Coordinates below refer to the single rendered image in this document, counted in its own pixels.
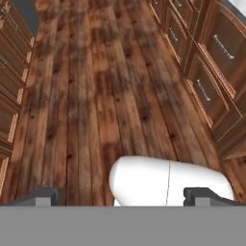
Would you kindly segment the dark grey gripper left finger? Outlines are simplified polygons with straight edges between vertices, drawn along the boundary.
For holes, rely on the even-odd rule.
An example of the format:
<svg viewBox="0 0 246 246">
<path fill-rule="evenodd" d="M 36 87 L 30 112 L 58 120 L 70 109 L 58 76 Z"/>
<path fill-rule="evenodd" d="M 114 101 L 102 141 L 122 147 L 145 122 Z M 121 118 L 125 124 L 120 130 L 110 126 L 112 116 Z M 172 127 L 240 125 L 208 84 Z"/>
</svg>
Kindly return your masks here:
<svg viewBox="0 0 246 246">
<path fill-rule="evenodd" d="M 40 187 L 30 194 L 17 198 L 14 201 L 0 204 L 0 207 L 55 207 L 61 204 L 60 191 L 55 187 Z"/>
</svg>

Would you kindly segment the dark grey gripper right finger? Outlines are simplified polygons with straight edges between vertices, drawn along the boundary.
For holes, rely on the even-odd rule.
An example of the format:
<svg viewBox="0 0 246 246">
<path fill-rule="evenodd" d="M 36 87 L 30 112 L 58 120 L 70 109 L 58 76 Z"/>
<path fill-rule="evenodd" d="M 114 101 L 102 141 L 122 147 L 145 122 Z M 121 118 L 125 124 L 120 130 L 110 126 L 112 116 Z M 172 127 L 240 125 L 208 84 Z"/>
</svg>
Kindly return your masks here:
<svg viewBox="0 0 246 246">
<path fill-rule="evenodd" d="M 185 207 L 223 207 L 223 206 L 244 206 L 228 198 L 223 198 L 207 187 L 186 187 L 184 189 Z"/>
</svg>

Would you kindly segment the white rounded object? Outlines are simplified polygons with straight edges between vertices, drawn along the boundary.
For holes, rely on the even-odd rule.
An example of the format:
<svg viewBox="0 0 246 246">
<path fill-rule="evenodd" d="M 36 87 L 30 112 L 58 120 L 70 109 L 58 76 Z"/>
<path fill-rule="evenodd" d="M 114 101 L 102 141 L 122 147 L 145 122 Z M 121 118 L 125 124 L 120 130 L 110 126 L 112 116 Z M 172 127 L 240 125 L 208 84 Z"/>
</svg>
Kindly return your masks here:
<svg viewBox="0 0 246 246">
<path fill-rule="evenodd" d="M 109 185 L 115 207 L 182 207 L 184 189 L 209 188 L 234 199 L 224 174 L 208 167 L 143 156 L 120 157 L 111 167 Z"/>
</svg>

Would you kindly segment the brown wooden cupboard run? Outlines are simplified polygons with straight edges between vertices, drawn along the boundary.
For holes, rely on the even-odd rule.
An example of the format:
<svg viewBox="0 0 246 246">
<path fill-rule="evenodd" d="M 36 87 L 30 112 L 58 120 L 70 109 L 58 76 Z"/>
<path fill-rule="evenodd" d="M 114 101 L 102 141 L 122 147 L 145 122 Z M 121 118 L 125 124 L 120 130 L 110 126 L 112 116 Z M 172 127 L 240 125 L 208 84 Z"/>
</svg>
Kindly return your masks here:
<svg viewBox="0 0 246 246">
<path fill-rule="evenodd" d="M 34 0 L 0 0 L 0 194 L 38 31 Z"/>
</svg>

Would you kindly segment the large brown wooden drawer front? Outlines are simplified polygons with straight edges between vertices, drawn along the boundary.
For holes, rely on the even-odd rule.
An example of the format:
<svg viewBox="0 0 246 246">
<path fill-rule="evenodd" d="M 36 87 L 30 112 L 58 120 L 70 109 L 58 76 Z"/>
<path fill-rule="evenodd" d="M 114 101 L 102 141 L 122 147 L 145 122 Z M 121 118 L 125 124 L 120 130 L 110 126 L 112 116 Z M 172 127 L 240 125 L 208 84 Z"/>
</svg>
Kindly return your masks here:
<svg viewBox="0 0 246 246">
<path fill-rule="evenodd" d="M 217 34 L 233 60 L 213 39 Z M 210 2 L 199 46 L 231 97 L 238 101 L 246 85 L 246 25 L 220 0 Z"/>
</svg>

